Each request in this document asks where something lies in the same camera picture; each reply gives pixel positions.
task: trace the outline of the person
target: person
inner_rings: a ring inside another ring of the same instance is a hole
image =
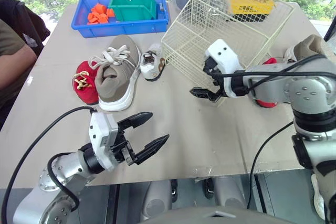
[[[36,59],[34,51],[0,19],[0,130]]]

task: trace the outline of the black chair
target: black chair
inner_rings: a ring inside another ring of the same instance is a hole
[[[24,2],[17,0],[0,0],[0,19],[9,25],[26,44],[40,55],[44,41],[50,31],[44,21],[33,13]]]

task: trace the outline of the gray sneaker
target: gray sneaker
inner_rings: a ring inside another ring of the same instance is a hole
[[[284,55],[284,62],[292,63],[312,55],[325,55],[321,47],[322,40],[321,37],[315,34],[308,36],[296,46],[287,49]]]
[[[134,41],[127,35],[114,38],[102,57],[93,56],[89,65],[99,67],[95,85],[99,106],[106,111],[120,111],[128,108],[133,100],[135,82],[140,73],[141,53]]]

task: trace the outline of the white shoe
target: white shoe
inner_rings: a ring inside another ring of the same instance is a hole
[[[323,39],[315,34],[308,36],[295,46],[289,47],[284,55],[285,63],[293,63],[312,55],[325,55],[321,48]]]
[[[314,206],[316,213],[320,216],[322,220],[325,220],[324,215],[324,200],[320,194],[319,185],[317,183],[316,174],[311,175],[311,183],[314,188]]]
[[[140,69],[147,81],[156,81],[161,76],[165,64],[166,61],[161,56],[161,45],[152,44],[141,56]]]

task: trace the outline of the orange object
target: orange object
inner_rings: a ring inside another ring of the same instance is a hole
[[[112,8],[107,9],[106,14],[107,14],[107,16],[109,16],[109,18],[115,17],[114,10]]]
[[[91,22],[91,23],[98,22],[98,18],[94,17],[94,18],[90,19],[89,22]]]
[[[93,14],[92,13],[89,13],[88,15],[88,20],[92,19],[93,18]]]
[[[106,6],[104,6],[104,5],[102,5],[102,4],[97,4],[96,6],[95,6],[95,9],[96,9],[96,12],[97,13],[99,13],[99,14],[105,14],[106,13]]]
[[[100,14],[99,17],[100,18],[109,19],[109,17],[105,13]]]
[[[97,13],[97,12],[92,12],[92,14],[93,14],[94,17],[99,18],[99,15],[100,15],[99,13]]]
[[[109,17],[114,17],[114,11],[112,9],[107,9],[105,5],[100,3],[96,3],[91,11],[92,12],[88,15],[88,25],[108,23]]]
[[[106,18],[100,18],[99,23],[108,23],[109,21]]]

